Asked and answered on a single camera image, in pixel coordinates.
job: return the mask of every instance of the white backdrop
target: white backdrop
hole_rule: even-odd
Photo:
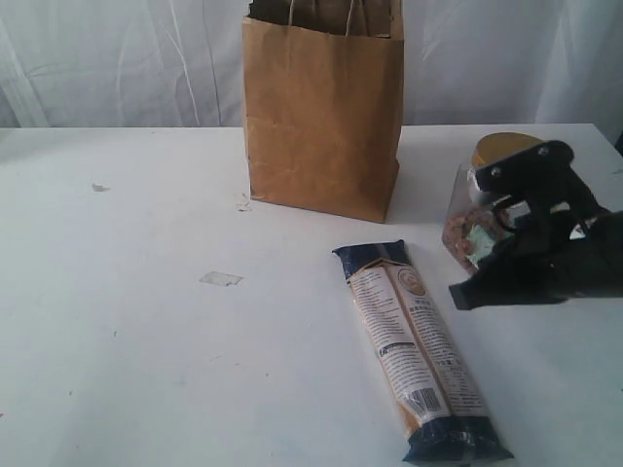
[[[248,2],[0,0],[0,126],[239,126]],[[623,0],[403,2],[407,124],[623,129]]]

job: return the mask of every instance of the round logo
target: round logo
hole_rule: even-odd
[[[402,286],[414,295],[426,295],[426,289],[412,269],[402,269],[398,272],[398,280]]]

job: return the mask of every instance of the white table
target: white table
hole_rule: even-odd
[[[589,125],[407,127],[384,226],[247,206],[241,129],[1,130],[0,465],[402,465],[331,255],[397,238],[517,457],[504,465],[619,465],[623,301],[459,312],[448,292],[465,279],[440,241],[456,167],[508,129],[567,141],[623,209],[623,159]],[[201,283],[211,271],[243,280]]]

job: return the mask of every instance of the pasta package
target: pasta package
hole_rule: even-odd
[[[465,465],[513,457],[500,443],[405,242],[334,253],[407,428],[404,460]]]

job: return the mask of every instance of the brown paper bag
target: brown paper bag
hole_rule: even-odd
[[[383,222],[402,125],[401,0],[254,0],[242,42],[253,199]]]

